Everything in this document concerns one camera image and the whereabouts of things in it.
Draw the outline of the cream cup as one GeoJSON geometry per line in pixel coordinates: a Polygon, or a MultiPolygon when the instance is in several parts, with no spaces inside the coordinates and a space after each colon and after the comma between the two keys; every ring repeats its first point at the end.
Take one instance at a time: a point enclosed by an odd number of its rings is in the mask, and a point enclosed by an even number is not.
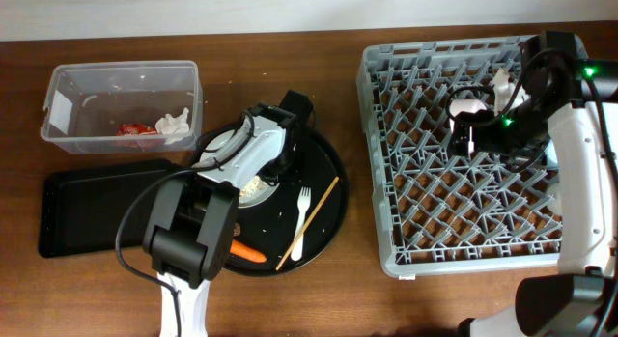
{"type": "Polygon", "coordinates": [[[553,183],[546,191],[546,195],[549,197],[548,209],[556,214],[562,215],[562,196],[560,193],[560,183],[553,183]]]}

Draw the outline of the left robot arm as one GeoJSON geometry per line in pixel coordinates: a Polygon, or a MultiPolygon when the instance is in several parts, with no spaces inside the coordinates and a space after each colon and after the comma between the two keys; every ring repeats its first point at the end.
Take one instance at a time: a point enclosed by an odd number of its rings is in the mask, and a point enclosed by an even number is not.
{"type": "Polygon", "coordinates": [[[161,335],[206,335],[208,290],[230,255],[240,192],[256,176],[275,182],[290,170],[312,112],[296,91],[258,104],[218,148],[199,145],[190,168],[152,186],[143,249],[162,290],[161,335]]]}

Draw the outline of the white tissue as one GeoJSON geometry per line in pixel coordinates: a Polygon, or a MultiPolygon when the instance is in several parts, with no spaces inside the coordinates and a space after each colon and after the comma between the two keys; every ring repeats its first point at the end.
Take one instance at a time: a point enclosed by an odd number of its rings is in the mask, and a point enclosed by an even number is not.
{"type": "Polygon", "coordinates": [[[154,128],[158,134],[168,135],[187,133],[190,129],[188,115],[188,108],[185,108],[177,117],[173,117],[171,114],[166,114],[155,123],[154,128]]]}

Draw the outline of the red snack wrapper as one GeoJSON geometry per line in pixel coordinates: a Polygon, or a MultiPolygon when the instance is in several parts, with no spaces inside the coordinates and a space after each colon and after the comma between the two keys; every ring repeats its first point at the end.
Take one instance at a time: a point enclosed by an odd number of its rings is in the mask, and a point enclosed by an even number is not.
{"type": "Polygon", "coordinates": [[[118,127],[117,136],[156,135],[157,131],[143,124],[122,124],[118,127]]]}

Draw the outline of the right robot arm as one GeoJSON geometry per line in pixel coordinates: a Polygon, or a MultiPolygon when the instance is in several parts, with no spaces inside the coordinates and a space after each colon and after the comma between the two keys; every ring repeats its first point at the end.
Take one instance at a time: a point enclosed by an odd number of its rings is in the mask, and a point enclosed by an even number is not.
{"type": "Polygon", "coordinates": [[[617,65],[578,36],[546,31],[521,48],[516,84],[498,73],[492,105],[452,94],[451,154],[498,154],[521,172],[558,171],[562,244],[554,275],[520,282],[512,307],[460,324],[462,336],[613,336],[617,332],[617,65]]]}

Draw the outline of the pink bowl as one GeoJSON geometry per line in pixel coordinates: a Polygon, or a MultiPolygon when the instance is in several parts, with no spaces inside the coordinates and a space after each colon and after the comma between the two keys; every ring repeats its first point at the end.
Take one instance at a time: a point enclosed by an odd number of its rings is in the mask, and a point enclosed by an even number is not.
{"type": "Polygon", "coordinates": [[[478,99],[455,99],[448,107],[449,126],[451,130],[455,129],[454,118],[460,113],[477,113],[481,110],[486,110],[487,106],[484,102],[478,99]]]}

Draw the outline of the blue cup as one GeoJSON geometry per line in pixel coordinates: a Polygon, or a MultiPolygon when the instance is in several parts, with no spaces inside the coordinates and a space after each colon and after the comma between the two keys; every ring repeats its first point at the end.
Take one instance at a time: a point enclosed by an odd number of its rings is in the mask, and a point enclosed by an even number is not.
{"type": "Polygon", "coordinates": [[[552,140],[548,141],[548,144],[545,148],[545,166],[548,170],[558,169],[557,153],[552,140]]]}

